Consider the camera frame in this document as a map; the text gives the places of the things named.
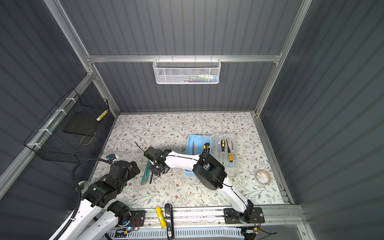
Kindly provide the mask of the teal tool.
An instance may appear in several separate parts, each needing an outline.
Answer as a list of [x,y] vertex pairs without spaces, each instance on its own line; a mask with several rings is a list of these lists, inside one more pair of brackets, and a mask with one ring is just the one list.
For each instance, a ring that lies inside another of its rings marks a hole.
[[145,185],[147,182],[148,182],[148,179],[149,179],[149,175],[150,175],[150,166],[151,166],[151,162],[148,161],[147,162],[147,165],[146,165],[146,168],[145,168],[145,171],[144,171],[144,175],[142,177],[142,180],[141,180],[141,185]]

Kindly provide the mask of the clear handle screwdriver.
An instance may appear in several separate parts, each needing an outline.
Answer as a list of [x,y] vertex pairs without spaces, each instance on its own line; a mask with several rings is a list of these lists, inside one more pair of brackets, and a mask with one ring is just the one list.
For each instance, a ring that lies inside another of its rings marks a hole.
[[218,152],[218,162],[221,164],[221,144],[220,143],[218,143],[218,150],[217,150],[217,152]]

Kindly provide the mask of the black yellow screwdriver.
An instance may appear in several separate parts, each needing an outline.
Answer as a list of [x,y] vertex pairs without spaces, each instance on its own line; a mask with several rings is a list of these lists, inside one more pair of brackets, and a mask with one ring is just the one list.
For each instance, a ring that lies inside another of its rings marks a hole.
[[221,158],[222,158],[222,165],[225,164],[225,146],[226,141],[224,139],[221,140]]

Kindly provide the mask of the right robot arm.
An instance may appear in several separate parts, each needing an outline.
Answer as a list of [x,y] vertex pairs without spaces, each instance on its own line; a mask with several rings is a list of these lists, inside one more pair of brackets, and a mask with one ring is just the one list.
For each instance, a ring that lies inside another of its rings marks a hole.
[[150,147],[144,151],[144,156],[150,161],[150,171],[156,176],[165,174],[170,169],[192,171],[206,188],[219,191],[230,202],[235,211],[234,216],[241,222],[253,221],[251,216],[254,204],[235,188],[227,176],[225,167],[208,152],[184,155]]

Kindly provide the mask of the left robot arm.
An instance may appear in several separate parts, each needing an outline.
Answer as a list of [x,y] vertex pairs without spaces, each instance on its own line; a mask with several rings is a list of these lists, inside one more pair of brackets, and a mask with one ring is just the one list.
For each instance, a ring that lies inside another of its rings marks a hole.
[[127,182],[140,173],[136,162],[116,161],[104,180],[91,184],[82,194],[75,179],[77,168],[90,160],[78,163],[72,178],[76,185],[78,200],[71,215],[50,237],[51,240],[98,240],[115,226],[128,227],[133,224],[130,208],[115,200]]

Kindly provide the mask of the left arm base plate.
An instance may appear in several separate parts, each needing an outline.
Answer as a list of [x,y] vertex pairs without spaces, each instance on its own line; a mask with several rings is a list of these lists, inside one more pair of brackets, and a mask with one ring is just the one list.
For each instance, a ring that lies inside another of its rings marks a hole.
[[128,228],[128,227],[143,227],[146,217],[146,211],[130,211],[130,217],[126,220],[123,220],[121,223],[118,223],[118,227]]

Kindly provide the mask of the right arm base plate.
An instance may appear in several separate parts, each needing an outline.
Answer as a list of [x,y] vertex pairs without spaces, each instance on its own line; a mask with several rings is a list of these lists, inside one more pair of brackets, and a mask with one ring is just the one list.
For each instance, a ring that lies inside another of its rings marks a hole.
[[253,207],[250,213],[239,213],[232,208],[224,209],[226,224],[263,224],[265,223],[263,210]]

